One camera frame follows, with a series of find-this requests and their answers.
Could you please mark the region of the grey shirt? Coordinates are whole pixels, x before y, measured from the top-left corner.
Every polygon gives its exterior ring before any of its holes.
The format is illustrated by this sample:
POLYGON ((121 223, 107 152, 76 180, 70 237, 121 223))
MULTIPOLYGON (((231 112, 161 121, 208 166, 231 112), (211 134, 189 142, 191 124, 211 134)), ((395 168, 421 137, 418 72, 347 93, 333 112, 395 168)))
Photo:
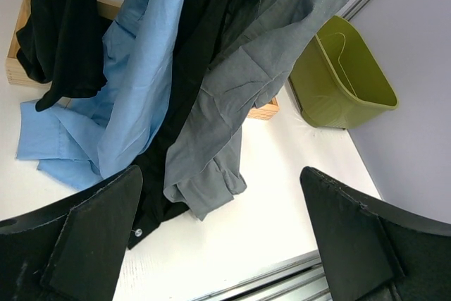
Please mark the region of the grey shirt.
POLYGON ((202 220, 246 189, 240 151, 249 111, 278 94, 312 37, 348 1, 253 0, 234 7, 220 51, 168 150, 168 200, 202 220))

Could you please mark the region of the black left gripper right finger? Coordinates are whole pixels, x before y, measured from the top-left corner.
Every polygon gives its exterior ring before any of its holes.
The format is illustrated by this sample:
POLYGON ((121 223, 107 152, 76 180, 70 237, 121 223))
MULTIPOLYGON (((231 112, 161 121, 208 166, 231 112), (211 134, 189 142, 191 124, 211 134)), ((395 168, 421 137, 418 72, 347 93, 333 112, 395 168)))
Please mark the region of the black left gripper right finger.
POLYGON ((305 167, 300 184, 334 300, 449 300, 450 225, 305 167))

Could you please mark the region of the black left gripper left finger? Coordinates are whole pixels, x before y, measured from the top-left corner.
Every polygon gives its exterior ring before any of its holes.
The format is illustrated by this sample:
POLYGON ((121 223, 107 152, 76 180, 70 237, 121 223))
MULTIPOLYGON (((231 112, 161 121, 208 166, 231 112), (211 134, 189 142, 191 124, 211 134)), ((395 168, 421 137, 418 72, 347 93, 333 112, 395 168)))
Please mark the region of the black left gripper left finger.
POLYGON ((112 300, 142 189, 138 166, 1 221, 2 300, 112 300))

